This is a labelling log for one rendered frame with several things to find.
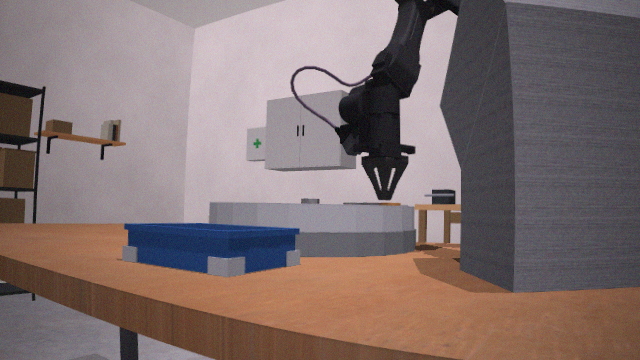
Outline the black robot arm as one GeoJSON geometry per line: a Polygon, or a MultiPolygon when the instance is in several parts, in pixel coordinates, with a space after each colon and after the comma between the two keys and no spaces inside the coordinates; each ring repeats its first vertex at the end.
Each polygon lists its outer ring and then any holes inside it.
{"type": "Polygon", "coordinates": [[[352,88],[339,102],[339,114],[349,123],[340,126],[340,144],[348,155],[362,153],[353,152],[353,144],[373,141],[371,115],[400,116],[400,99],[410,97],[419,77],[420,44],[427,20],[447,10],[458,16],[461,0],[395,1],[397,22],[389,44],[372,63],[372,79],[352,88]]]}

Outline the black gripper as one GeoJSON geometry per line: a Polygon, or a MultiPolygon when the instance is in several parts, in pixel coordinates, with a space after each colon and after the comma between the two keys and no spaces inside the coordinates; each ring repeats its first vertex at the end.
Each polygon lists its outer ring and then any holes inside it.
{"type": "Polygon", "coordinates": [[[361,157],[361,164],[373,185],[378,200],[391,200],[408,165],[408,156],[403,156],[401,153],[415,154],[415,146],[400,144],[399,115],[393,116],[393,119],[392,114],[382,114],[382,118],[377,114],[371,116],[373,141],[353,144],[353,152],[366,152],[373,155],[361,157]],[[374,140],[383,142],[374,142],[374,140]],[[374,168],[378,171],[381,190],[374,168]],[[392,168],[395,168],[395,172],[387,191],[392,168]]]}

